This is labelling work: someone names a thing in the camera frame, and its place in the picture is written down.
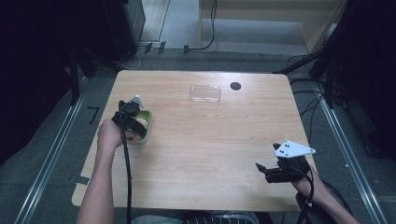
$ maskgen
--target human hand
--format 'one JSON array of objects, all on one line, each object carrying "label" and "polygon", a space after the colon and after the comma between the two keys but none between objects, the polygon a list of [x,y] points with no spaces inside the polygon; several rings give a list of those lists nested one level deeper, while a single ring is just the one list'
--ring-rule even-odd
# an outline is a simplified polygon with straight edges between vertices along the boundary
[{"label": "human hand", "polygon": [[[127,139],[139,137],[137,133],[125,132]],[[121,146],[120,128],[111,119],[105,119],[99,126],[98,147],[116,149]]]}]

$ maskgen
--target aluminum rail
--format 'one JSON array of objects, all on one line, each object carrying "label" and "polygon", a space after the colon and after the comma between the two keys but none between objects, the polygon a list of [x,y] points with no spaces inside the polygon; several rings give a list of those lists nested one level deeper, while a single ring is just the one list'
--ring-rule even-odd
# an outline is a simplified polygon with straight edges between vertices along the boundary
[{"label": "aluminum rail", "polygon": [[52,170],[62,151],[62,148],[64,146],[64,141],[69,135],[70,129],[74,123],[74,120],[76,119],[79,109],[81,108],[81,103],[84,99],[88,83],[89,81],[86,77],[84,77],[81,80],[81,89],[82,89],[81,95],[76,100],[75,105],[70,106],[67,115],[64,119],[64,122],[59,132],[57,133],[55,140],[52,143],[52,146],[49,150],[49,154],[47,155],[47,158],[44,160],[44,163],[41,166],[41,169],[37,174],[37,177],[35,178],[35,182],[28,191],[26,199],[22,205],[21,211],[19,212],[17,219],[15,220],[16,224],[30,222],[33,212],[35,211],[35,207],[37,206],[38,201],[41,198],[44,188],[47,186]]}]

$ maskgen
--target plastic container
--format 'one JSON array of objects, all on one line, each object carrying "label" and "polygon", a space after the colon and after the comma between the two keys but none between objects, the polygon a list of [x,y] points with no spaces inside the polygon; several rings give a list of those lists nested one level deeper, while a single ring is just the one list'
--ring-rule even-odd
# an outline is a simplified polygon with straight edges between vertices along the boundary
[{"label": "plastic container", "polygon": [[151,130],[152,124],[152,113],[149,110],[141,109],[140,113],[136,116],[136,119],[145,119],[148,122],[148,132],[144,138],[141,138],[138,141],[128,141],[132,145],[143,144],[148,141],[149,139],[149,131]]},{"label": "plastic container", "polygon": [[220,87],[212,85],[191,86],[190,102],[194,105],[219,105]]}]

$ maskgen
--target forearm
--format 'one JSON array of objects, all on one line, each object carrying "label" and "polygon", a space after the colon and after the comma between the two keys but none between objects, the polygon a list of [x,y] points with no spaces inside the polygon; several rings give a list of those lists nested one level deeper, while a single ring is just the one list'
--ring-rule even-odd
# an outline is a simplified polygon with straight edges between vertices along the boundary
[{"label": "forearm", "polygon": [[111,166],[114,153],[98,150],[90,184],[78,213],[77,223],[113,223]]}]

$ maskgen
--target wooden table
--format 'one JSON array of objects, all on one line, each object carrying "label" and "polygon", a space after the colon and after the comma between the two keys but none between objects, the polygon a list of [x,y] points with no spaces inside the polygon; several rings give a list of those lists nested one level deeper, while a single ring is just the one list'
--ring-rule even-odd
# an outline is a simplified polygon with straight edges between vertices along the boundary
[{"label": "wooden table", "polygon": [[[234,91],[232,82],[242,88]],[[191,86],[215,85],[220,104],[195,105]],[[129,145],[133,207],[240,211],[299,211],[291,184],[268,184],[255,162],[274,168],[273,143],[307,146],[299,113],[283,75],[217,72],[121,71],[103,119],[119,100],[139,94],[153,114],[148,141]],[[90,177],[96,136],[81,176]],[[314,164],[312,156],[307,156]],[[122,148],[113,165],[115,206],[127,204]],[[77,184],[73,204],[87,186]]]},{"label": "wooden table", "polygon": [[[346,5],[347,0],[218,0],[216,19],[296,22],[311,53],[322,45]],[[199,0],[199,6],[198,43],[201,45],[202,19],[211,18],[213,0]]]}]

